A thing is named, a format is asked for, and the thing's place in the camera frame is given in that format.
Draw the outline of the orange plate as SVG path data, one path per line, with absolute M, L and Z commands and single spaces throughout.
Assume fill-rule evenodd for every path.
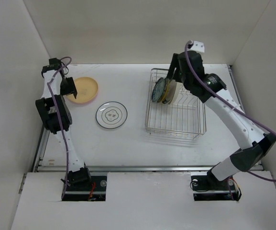
M 76 104 L 87 104 L 98 94 L 99 86 L 95 79 L 90 77 L 80 77 L 74 80 L 77 95 L 68 95 L 67 99 Z

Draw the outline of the cream plate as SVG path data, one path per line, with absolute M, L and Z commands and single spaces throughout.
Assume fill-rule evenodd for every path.
M 173 104 L 176 101 L 176 99 L 179 95 L 179 92 L 183 86 L 182 83 L 176 82 L 175 80 L 173 81 L 173 84 L 174 84 L 174 93 L 173 93 L 172 99 L 170 100 L 170 102 L 168 104 Z

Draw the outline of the yellow patterned plate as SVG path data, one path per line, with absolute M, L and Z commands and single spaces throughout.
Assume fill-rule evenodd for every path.
M 166 95 L 167 95 L 168 89 L 169 89 L 169 84 L 170 84 L 170 79 L 165 78 L 165 88 L 164 88 L 164 92 L 163 92 L 163 95 L 162 95 L 162 99 L 160 101 L 161 103 L 163 103 L 163 101 L 166 98 Z

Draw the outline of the blue green patterned plate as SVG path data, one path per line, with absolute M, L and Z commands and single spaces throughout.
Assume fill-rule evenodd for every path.
M 158 102 L 165 89 L 165 78 L 161 77 L 155 84 L 152 91 L 152 102 Z

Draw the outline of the white plate dark rim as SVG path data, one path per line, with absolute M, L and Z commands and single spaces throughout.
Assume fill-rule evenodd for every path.
M 126 107 L 120 102 L 106 102 L 96 111 L 98 125 L 105 129 L 117 129 L 121 127 L 128 117 Z

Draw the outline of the green rim white plate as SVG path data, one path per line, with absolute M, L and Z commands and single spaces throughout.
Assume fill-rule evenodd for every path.
M 175 80 L 172 80 L 167 89 L 166 96 L 165 96 L 164 100 L 162 101 L 163 104 L 171 103 L 171 101 L 173 100 L 175 91 L 176 91 L 176 87 L 177 87 L 177 82 Z

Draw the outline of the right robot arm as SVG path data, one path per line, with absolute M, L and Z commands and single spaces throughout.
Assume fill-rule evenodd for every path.
M 274 134 L 265 133 L 246 118 L 243 111 L 236 112 L 237 103 L 226 84 L 218 75 L 205 73 L 199 53 L 174 53 L 167 78 L 182 83 L 186 90 L 210 108 L 239 145 L 235 153 L 208 171 L 206 183 L 210 188 L 218 188 L 225 179 L 238 172 L 249 171 L 275 144 Z

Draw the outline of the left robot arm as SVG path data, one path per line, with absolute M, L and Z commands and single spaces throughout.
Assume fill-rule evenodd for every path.
M 45 129 L 57 138 L 66 152 L 65 186 L 87 190 L 92 183 L 91 175 L 76 153 L 70 130 L 72 117 L 64 99 L 68 95 L 76 97 L 77 90 L 73 78 L 65 74 L 69 64 L 64 63 L 64 59 L 71 62 L 70 57 L 51 58 L 49 64 L 43 66 L 44 90 L 35 105 Z

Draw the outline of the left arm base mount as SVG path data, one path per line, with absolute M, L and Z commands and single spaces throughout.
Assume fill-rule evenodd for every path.
M 107 173 L 92 173 L 90 181 L 68 186 L 62 201 L 106 201 L 107 180 Z

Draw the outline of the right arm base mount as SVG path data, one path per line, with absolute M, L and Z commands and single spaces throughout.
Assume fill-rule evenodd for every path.
M 240 201 L 241 189 L 234 180 L 228 177 L 223 181 L 212 179 L 206 173 L 192 173 L 190 188 L 194 201 Z

